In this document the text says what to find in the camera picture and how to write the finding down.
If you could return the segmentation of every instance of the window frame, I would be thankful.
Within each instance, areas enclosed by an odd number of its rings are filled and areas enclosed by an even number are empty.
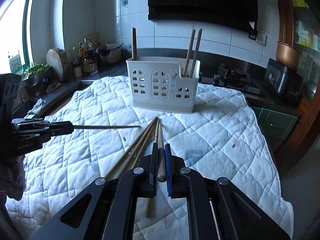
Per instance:
[[[28,45],[27,45],[27,13],[30,0],[26,0],[23,9],[22,17],[22,48],[23,48],[23,57],[25,65],[30,64],[29,54],[28,54]]]

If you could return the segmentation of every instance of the wooden chopstick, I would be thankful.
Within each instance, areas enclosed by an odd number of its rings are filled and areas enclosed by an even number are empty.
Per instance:
[[[201,35],[202,35],[202,29],[199,29],[197,43],[196,43],[196,50],[195,50],[195,53],[193,55],[192,67],[191,67],[191,71],[190,71],[190,78],[192,78],[193,72],[195,71],[195,66],[196,66],[196,61],[197,61],[200,41],[201,41]]]
[[[158,144],[158,134],[159,134],[159,122],[160,119],[157,121],[157,126],[156,126],[156,133],[155,133],[155,143]],[[147,198],[147,204],[146,204],[146,218],[150,218],[153,213],[153,206],[154,206],[155,198]]]
[[[167,169],[165,167],[164,158],[164,143],[162,136],[162,127],[159,122],[159,134],[158,134],[158,181],[165,182],[167,180]]]
[[[73,129],[125,129],[125,128],[136,128],[140,125],[73,125]]]
[[[193,29],[192,33],[191,33],[190,44],[189,44],[188,53],[187,53],[187,61],[186,61],[186,65],[184,66],[182,77],[186,77],[186,75],[187,75],[187,70],[188,70],[188,65],[189,65],[189,61],[190,61],[190,56],[191,56],[192,46],[193,46],[193,40],[195,39],[195,35],[196,35],[196,30]]]
[[[148,125],[148,127],[144,130],[144,132],[139,136],[133,145],[129,148],[131,151],[126,150],[124,156],[116,163],[116,165],[112,168],[112,170],[106,175],[106,179],[115,179],[121,177],[121,175],[126,171],[126,167],[132,161],[132,158],[135,156],[137,149],[140,148],[142,143],[144,142],[147,134],[149,133],[150,129],[156,123],[157,117]]]
[[[132,46],[132,60],[138,60],[137,31],[136,31],[136,28],[134,28],[134,27],[132,27],[131,46]]]
[[[137,145],[143,134],[146,132],[148,129],[149,125],[143,130],[143,132],[137,137],[137,139],[130,145],[130,147],[125,151],[124,155],[120,158],[120,160],[113,166],[113,168],[105,175],[106,179],[109,179],[110,175],[112,175],[120,166],[120,164],[125,160],[125,158],[128,158],[129,153],[131,150]]]
[[[131,167],[132,169],[138,166],[138,162],[139,162],[140,158],[142,157],[142,155],[144,154],[144,152],[146,150],[146,147],[147,147],[147,145],[149,143],[149,140],[150,140],[150,137],[152,135],[152,132],[153,132],[153,129],[150,129],[148,134],[146,135],[146,138],[145,138],[144,142],[142,143],[138,153],[136,154],[136,159],[134,160],[134,163],[133,163],[133,165]]]

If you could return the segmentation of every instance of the green vegetable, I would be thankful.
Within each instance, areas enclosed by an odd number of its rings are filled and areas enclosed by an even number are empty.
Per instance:
[[[31,62],[30,66],[26,69],[25,73],[25,78],[30,78],[34,75],[37,75],[39,72],[42,72],[48,68],[50,68],[51,66],[49,64],[43,65],[43,64],[36,64]]]

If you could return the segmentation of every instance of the wooden cutting board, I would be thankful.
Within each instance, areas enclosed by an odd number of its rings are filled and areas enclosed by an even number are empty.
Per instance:
[[[63,49],[49,49],[47,53],[47,64],[51,65],[55,71],[56,78],[63,82],[70,73],[67,54]]]

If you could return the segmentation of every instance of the quilted white mat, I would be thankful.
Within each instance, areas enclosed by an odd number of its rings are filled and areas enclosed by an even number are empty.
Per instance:
[[[192,114],[165,113],[132,107],[123,76],[76,91],[66,106],[46,117],[50,122],[142,127],[75,130],[28,154],[23,198],[6,204],[23,236],[29,237],[95,178],[105,176],[155,116],[161,119],[165,143],[186,166],[210,179],[229,178],[292,237],[292,206],[281,197],[267,143],[241,92],[199,84]],[[153,218],[145,218],[145,205],[145,199],[138,200],[134,239],[189,239],[186,200],[169,199],[166,183],[158,183]]]

